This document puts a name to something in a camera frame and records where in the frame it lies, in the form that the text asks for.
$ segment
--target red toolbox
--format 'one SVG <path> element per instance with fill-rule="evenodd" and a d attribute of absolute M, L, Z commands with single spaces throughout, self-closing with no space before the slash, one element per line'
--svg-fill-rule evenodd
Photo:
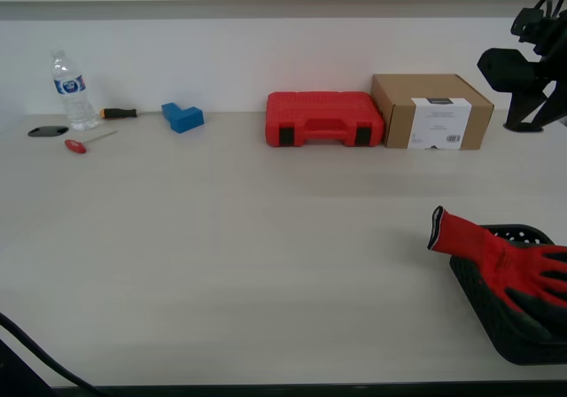
<path fill-rule="evenodd" d="M 376 146 L 383 135 L 384 120 L 362 91 L 277 92 L 268 97 L 266 141 L 271 146 L 302 146 L 315 139 Z"/>

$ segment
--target water bottle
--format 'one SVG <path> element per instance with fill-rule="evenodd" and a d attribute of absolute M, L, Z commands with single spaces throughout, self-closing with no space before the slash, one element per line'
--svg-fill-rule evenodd
<path fill-rule="evenodd" d="M 87 88 L 81 73 L 64 51 L 52 51 L 51 56 L 53 81 L 71 121 L 71 128 L 84 131 L 96 127 L 99 118 L 87 99 Z"/>

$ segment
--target blue plastic part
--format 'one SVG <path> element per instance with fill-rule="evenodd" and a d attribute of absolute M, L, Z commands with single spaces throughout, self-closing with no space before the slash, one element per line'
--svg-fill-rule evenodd
<path fill-rule="evenodd" d="M 168 103 L 161 106 L 161 111 L 171 129 L 179 134 L 205 123 L 203 111 L 195 106 L 182 110 L 175 103 Z"/>

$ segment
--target brown box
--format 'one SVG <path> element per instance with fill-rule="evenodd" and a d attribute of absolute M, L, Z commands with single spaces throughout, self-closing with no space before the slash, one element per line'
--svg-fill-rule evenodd
<path fill-rule="evenodd" d="M 461 149 L 479 149 L 494 105 L 456 74 L 377 74 L 372 97 L 384 117 L 384 145 L 408 148 L 414 124 L 414 98 L 464 98 L 471 104 Z"/>

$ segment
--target red screwdriver handle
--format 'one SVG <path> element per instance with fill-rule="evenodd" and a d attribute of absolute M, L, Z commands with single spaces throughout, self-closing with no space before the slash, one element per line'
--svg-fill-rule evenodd
<path fill-rule="evenodd" d="M 71 152 L 75 152 L 75 153 L 86 153 L 87 152 L 87 148 L 85 147 L 85 145 L 83 143 L 77 142 L 75 140 L 66 140 L 65 146 L 67 146 L 67 149 L 69 149 Z"/>

